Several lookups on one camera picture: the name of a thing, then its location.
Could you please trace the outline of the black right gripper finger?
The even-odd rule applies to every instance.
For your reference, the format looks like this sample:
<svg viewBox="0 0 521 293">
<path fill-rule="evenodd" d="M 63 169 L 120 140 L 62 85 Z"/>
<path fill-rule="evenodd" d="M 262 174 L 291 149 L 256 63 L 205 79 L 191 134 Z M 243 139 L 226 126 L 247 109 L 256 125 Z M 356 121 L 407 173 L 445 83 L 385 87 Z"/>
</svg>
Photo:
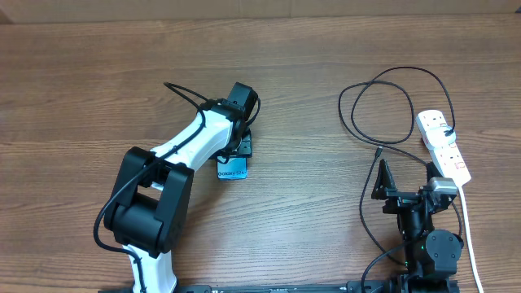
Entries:
<svg viewBox="0 0 521 293">
<path fill-rule="evenodd" d="M 385 159 L 379 161 L 379 170 L 377 173 L 374 188 L 371 192 L 371 198 L 377 200 L 385 200 L 391 196 L 395 196 L 397 192 L 396 183 L 393 179 L 392 172 Z"/>
<path fill-rule="evenodd" d="M 439 169 L 436 167 L 434 162 L 429 162 L 426 165 L 427 181 L 430 181 L 433 177 L 443 177 Z"/>
</svg>

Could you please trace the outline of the blue Galaxy smartphone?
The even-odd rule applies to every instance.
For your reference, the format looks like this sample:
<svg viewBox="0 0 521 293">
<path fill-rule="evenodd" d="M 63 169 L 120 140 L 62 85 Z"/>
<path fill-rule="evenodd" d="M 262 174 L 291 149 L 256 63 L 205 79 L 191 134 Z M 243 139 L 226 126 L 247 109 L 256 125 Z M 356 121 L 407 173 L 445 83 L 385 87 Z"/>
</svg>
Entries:
<svg viewBox="0 0 521 293">
<path fill-rule="evenodd" d="M 217 177 L 223 181 L 243 180 L 248 175 L 247 159 L 233 158 L 226 164 L 217 164 Z"/>
</svg>

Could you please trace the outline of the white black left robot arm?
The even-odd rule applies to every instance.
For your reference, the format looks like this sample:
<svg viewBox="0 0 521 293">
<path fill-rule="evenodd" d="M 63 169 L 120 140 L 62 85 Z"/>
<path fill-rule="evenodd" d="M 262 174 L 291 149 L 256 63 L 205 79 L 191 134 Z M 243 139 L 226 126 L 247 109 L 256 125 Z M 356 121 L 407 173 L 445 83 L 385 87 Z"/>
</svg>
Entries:
<svg viewBox="0 0 521 293">
<path fill-rule="evenodd" d="M 252 87 L 237 82 L 227 98 L 206 98 L 195 109 L 194 120 L 174 138 L 125 153 L 94 221 L 96 244 L 129 257 L 134 282 L 128 292 L 177 289 L 172 250 L 186 222 L 195 173 L 207 160 L 228 164 L 252 156 L 250 126 L 261 109 Z"/>
</svg>

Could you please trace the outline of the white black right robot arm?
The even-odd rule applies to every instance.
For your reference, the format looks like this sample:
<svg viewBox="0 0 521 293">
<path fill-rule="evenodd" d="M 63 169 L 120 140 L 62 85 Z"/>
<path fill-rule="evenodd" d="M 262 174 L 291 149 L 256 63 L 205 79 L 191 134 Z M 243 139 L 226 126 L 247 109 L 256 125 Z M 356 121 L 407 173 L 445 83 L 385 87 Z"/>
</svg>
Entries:
<svg viewBox="0 0 521 293">
<path fill-rule="evenodd" d="M 453 179 L 430 177 L 416 192 L 402 192 L 396 187 L 386 160 L 379 162 L 372 199 L 384 201 L 383 213 L 394 214 L 403 243 L 385 251 L 369 265 L 397 251 L 403 251 L 406 271 L 385 281 L 366 284 L 365 270 L 361 290 L 375 292 L 458 292 L 458 283 L 451 281 L 458 269 L 464 242 L 459 234 L 437 230 L 432 216 L 449 208 L 458 195 Z"/>
</svg>

